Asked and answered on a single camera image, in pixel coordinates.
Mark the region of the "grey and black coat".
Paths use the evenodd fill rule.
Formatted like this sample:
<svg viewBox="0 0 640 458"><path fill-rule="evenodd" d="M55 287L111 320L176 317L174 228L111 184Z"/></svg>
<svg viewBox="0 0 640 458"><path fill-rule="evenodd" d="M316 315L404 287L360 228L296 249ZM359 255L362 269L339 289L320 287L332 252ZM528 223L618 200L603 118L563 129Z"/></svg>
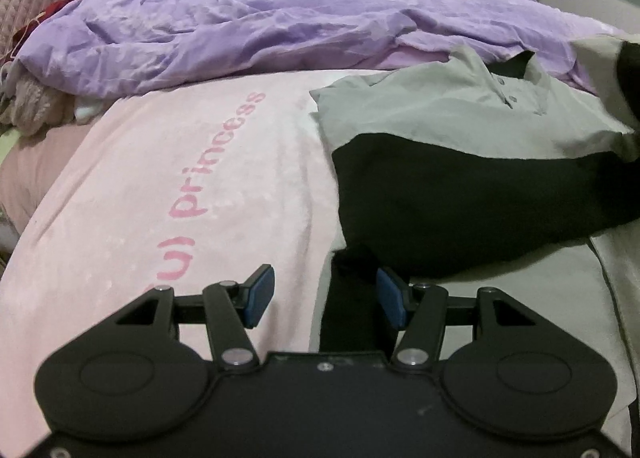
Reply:
<svg viewBox="0 0 640 458"><path fill-rule="evenodd" d="M608 288L637 366L637 51L623 44L610 66L626 89L620 106L555 80L531 51L487 63L467 47L314 90L340 218L314 314L320 350L392 352L381 267L404 279L482 278L573 244Z"/></svg>

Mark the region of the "pink princess blanket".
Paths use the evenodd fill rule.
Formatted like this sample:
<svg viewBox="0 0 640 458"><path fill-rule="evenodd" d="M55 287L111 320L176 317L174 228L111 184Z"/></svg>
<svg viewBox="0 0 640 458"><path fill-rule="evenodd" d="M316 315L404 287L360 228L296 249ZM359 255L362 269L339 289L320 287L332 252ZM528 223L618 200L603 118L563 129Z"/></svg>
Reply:
<svg viewBox="0 0 640 458"><path fill-rule="evenodd" d="M337 188L309 71L227 78L116 102L32 215L1 280L1 450L47 434L35 373L155 287L198 294L260 265L276 293L259 353L318 348Z"/></svg>

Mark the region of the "beige fuzzy pillow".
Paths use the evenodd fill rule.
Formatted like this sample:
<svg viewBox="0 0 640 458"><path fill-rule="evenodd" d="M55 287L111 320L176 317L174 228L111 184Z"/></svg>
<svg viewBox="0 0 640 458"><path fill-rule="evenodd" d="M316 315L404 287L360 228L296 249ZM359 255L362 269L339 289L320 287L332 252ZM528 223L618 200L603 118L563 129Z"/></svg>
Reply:
<svg viewBox="0 0 640 458"><path fill-rule="evenodd" d="M1 68L1 132L32 137L74 121L75 97L43 85L17 60Z"/></svg>

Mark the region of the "purple duvet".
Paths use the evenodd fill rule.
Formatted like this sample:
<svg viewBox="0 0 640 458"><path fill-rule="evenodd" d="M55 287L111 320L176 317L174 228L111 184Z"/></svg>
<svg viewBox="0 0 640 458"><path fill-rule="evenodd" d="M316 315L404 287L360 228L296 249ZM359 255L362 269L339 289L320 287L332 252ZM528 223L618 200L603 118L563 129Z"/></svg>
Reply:
<svg viewBox="0 0 640 458"><path fill-rule="evenodd" d="M572 44L612 33L536 0L76 0L17 61L60 92L117 99L234 74L393 70L468 46L487 62L533 51L586 86Z"/></svg>

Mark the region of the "red cloth at headboard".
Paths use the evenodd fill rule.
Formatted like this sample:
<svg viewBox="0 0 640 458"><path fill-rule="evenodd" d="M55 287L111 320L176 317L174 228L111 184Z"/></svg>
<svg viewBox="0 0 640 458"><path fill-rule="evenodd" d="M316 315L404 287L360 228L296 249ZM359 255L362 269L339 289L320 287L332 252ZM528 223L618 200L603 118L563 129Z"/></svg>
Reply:
<svg viewBox="0 0 640 458"><path fill-rule="evenodd" d="M22 28L15 31L8 49L1 55L1 66L20 59L21 51L24 49L25 44L30 41L30 36L36 32L37 28L40 28L43 22L50 20L55 14L65 11L65 7L73 5L75 2L76 0L52 2L52 4L41 10L39 14L31 18Z"/></svg>

